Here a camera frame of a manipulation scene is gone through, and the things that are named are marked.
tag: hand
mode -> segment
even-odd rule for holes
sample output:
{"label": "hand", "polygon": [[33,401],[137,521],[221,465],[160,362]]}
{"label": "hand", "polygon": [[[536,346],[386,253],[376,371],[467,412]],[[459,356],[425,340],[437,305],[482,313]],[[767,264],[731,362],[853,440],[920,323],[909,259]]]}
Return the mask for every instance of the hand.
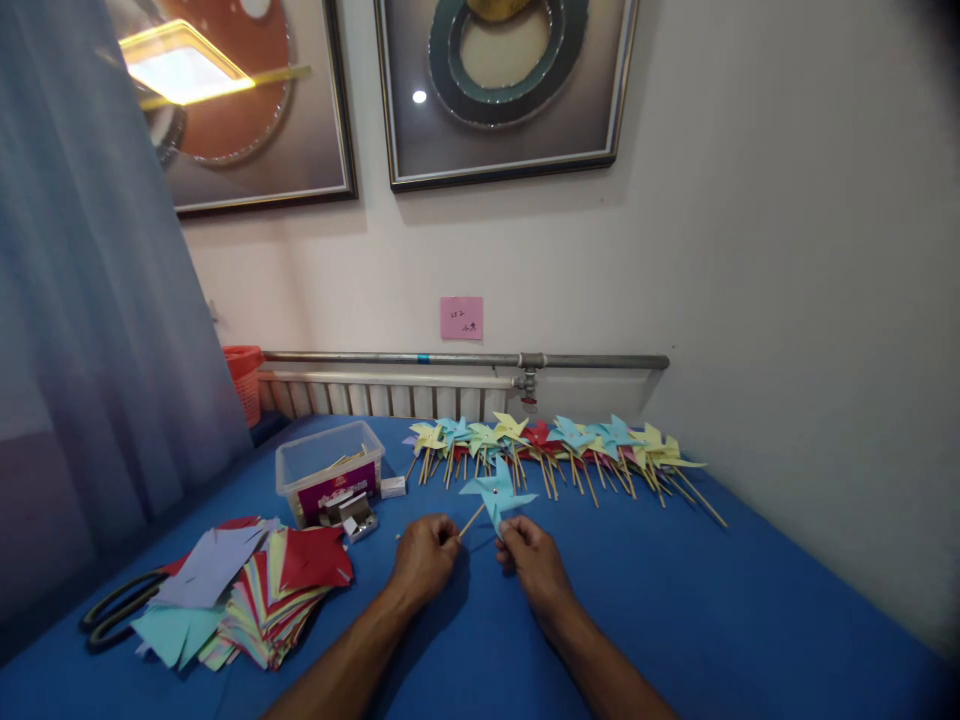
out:
{"label": "hand", "polygon": [[387,590],[416,612],[447,585],[460,552],[456,523],[446,515],[427,515],[407,526]]}
{"label": "hand", "polygon": [[497,540],[497,562],[514,569],[530,608],[541,625],[553,623],[566,610],[578,607],[567,571],[553,537],[529,518],[520,516],[500,523],[503,540]]}

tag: bed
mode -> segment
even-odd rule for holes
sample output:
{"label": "bed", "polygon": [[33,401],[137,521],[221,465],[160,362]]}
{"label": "bed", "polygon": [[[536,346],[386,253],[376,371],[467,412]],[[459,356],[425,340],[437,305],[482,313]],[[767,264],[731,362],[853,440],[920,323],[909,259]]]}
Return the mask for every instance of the bed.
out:
{"label": "bed", "polygon": [[[283,442],[357,418],[296,420],[234,468],[222,488],[117,577],[0,672],[4,717],[257,717],[313,663],[383,587],[396,536],[421,515],[464,524],[474,497],[435,477],[378,502],[380,527],[350,548],[353,587],[332,594],[277,673],[246,657],[214,674],[178,676],[134,656],[136,639],[99,656],[77,623],[118,583],[182,556],[207,528],[232,517],[279,516],[274,487]],[[383,476],[410,465],[409,420],[363,417],[386,447]],[[542,492],[539,470],[530,491]],[[650,493],[634,501],[560,486],[526,514],[551,532],[583,605],[684,718],[905,718],[933,714],[952,689],[949,666],[702,471],[690,475],[729,523]],[[372,717],[588,717],[543,639],[516,578],[501,574],[489,521],[465,537],[450,586],[410,628]]]}

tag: light blue curtain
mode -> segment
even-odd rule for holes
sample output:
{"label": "light blue curtain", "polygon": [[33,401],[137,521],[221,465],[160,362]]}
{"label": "light blue curtain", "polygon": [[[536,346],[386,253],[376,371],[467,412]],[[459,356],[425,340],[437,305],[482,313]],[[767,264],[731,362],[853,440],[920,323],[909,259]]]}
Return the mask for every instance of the light blue curtain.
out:
{"label": "light blue curtain", "polygon": [[250,446],[100,0],[0,2],[0,622]]}

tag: black frame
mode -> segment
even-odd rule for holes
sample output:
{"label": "black frame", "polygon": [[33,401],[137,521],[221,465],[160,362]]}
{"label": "black frame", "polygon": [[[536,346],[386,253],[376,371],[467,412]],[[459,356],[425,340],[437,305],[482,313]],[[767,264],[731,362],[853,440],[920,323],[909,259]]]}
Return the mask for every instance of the black frame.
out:
{"label": "black frame", "polygon": [[268,208],[295,207],[312,205],[315,203],[338,202],[340,200],[356,200],[360,197],[357,187],[357,170],[353,159],[353,137],[350,130],[350,114],[347,110],[347,86],[343,71],[343,49],[340,42],[340,21],[337,13],[337,0],[320,0],[323,4],[324,18],[327,23],[327,42],[330,46],[330,69],[333,73],[334,107],[340,120],[340,141],[343,143],[344,181],[347,189],[337,193],[310,193],[309,191],[297,197],[260,198],[257,200],[238,200],[221,205],[190,210],[177,210],[181,220],[210,215],[224,215],[248,210],[265,210]]}
{"label": "black frame", "polygon": [[613,133],[610,143],[610,151],[596,153],[591,157],[578,158],[575,160],[545,160],[526,167],[514,167],[504,170],[485,170],[485,171],[465,171],[460,173],[444,173],[441,177],[421,178],[417,180],[403,180],[397,177],[399,164],[394,157],[395,138],[393,133],[393,123],[391,122],[392,109],[390,107],[390,60],[387,57],[385,34],[387,32],[384,26],[383,13],[385,4],[390,0],[373,0],[374,15],[377,21],[377,50],[380,56],[380,92],[383,98],[383,121],[386,130],[387,140],[387,160],[390,171],[390,189],[395,194],[412,192],[416,190],[427,190],[431,188],[455,187],[460,185],[476,185],[485,182],[497,182],[500,180],[515,180],[518,178],[534,177],[540,175],[556,175],[559,173],[576,172],[578,170],[593,170],[606,168],[613,165],[617,159],[617,152],[620,145],[620,128],[623,122],[623,105],[626,99],[627,79],[630,73],[630,60],[633,55],[633,41],[636,34],[637,16],[639,15],[640,0],[626,0],[628,3],[625,10],[629,15],[624,22],[629,24],[627,33],[626,49],[623,55],[623,68],[620,75],[620,82],[617,85],[618,96],[615,106],[611,112],[616,115]]}

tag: plastic container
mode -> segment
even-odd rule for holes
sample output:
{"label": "plastic container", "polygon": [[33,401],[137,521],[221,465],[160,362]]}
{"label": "plastic container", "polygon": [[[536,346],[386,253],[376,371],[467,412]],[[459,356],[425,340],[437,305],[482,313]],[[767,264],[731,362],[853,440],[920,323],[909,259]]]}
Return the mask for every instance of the plastic container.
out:
{"label": "plastic container", "polygon": [[[343,457],[364,454],[332,467]],[[349,492],[369,492],[380,484],[383,444],[362,420],[277,448],[277,494],[285,497],[301,529],[320,524],[320,511]]]}
{"label": "plastic container", "polygon": [[232,345],[223,349],[230,368],[230,377],[237,390],[243,412],[247,415],[247,427],[260,422],[260,381],[257,371],[263,365],[263,351],[256,345]]}

